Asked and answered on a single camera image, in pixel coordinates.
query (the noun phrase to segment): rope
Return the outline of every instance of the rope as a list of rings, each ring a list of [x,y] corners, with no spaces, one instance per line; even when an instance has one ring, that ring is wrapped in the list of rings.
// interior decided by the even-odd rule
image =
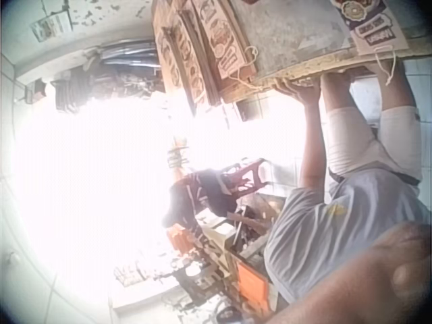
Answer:
[[[246,56],[246,52],[247,52],[249,49],[252,50],[252,51],[251,51],[251,53],[252,53],[252,55],[253,55],[253,59],[252,59],[252,61],[250,61],[250,62],[248,62],[248,63],[245,63],[244,65],[240,66],[240,67],[237,69],[237,71],[236,71],[237,76],[228,76],[228,78],[231,79],[231,80],[238,81],[239,83],[243,84],[244,86],[247,86],[249,89],[262,91],[262,90],[264,90],[264,87],[262,87],[262,86],[253,86],[253,85],[251,85],[251,84],[249,84],[249,83],[243,81],[242,79],[240,79],[240,69],[245,68],[246,66],[250,66],[250,65],[252,65],[253,63],[255,63],[255,61],[257,60],[258,54],[259,54],[259,53],[258,53],[258,49],[257,49],[257,47],[251,45],[251,46],[247,46],[247,48],[244,49],[244,56]]]
[[[391,51],[393,51],[393,66],[391,68],[391,73],[389,73],[388,71],[386,71],[383,68],[383,66],[381,65],[381,61],[379,60],[379,57],[378,57],[378,51],[381,50],[381,49],[390,49]],[[392,79],[393,79],[394,70],[396,68],[396,52],[393,49],[393,45],[385,45],[385,46],[376,47],[374,49],[374,52],[375,52],[375,59],[377,59],[377,63],[378,63],[379,69],[382,72],[384,72],[385,74],[387,74],[388,78],[387,78],[387,82],[385,83],[385,85],[388,86],[390,84],[390,82],[392,81]]]

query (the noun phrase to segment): man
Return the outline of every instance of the man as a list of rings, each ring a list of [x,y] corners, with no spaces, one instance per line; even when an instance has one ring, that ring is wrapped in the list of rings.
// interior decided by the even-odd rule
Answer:
[[[259,159],[235,173],[224,173],[232,167],[221,171],[206,169],[188,174],[177,181],[170,188],[171,208],[163,219],[163,226],[171,227],[179,223],[195,238],[202,240],[204,239],[203,231],[195,217],[204,209],[209,208],[216,216],[226,217],[232,221],[242,221],[259,234],[264,234],[267,230],[264,225],[236,213],[238,198],[256,192],[267,185],[267,182],[262,182],[258,175],[259,165],[264,161],[264,159]],[[245,185],[242,177],[248,171],[253,174],[254,184],[252,187],[239,191],[238,187]]]
[[[384,68],[391,69],[388,62]],[[338,186],[324,203],[327,165],[319,113],[320,86],[278,82],[277,89],[304,104],[306,146],[299,188],[292,191],[275,222],[265,250],[270,278],[292,303],[382,233],[403,221],[430,223],[418,198],[421,181],[421,134],[408,81],[397,67],[375,72],[383,98],[375,138],[350,95],[347,74],[325,74],[321,88],[327,110],[329,171]]]
[[[431,226],[403,223],[269,324],[430,323],[430,288]]]

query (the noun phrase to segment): gray t-shirt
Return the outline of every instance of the gray t-shirt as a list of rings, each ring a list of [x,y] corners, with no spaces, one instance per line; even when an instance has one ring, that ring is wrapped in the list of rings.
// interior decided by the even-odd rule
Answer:
[[[323,202],[320,190],[292,191],[265,249],[267,272],[292,303],[403,221],[431,223],[431,212],[412,187],[383,169],[345,179]]]

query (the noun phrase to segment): white shorts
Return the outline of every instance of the white shorts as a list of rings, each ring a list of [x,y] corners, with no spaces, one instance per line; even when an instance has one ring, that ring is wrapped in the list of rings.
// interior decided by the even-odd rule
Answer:
[[[355,107],[327,113],[327,161],[331,172],[348,176],[368,165],[385,165],[421,181],[421,125],[416,107],[381,112],[378,138]]]

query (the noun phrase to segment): ceiling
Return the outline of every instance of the ceiling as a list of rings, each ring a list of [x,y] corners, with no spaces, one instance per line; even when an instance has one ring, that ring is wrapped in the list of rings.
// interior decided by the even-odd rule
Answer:
[[[151,36],[152,0],[13,0],[1,14],[1,52],[22,74],[74,51]],[[69,9],[73,31],[38,42],[32,23]]]

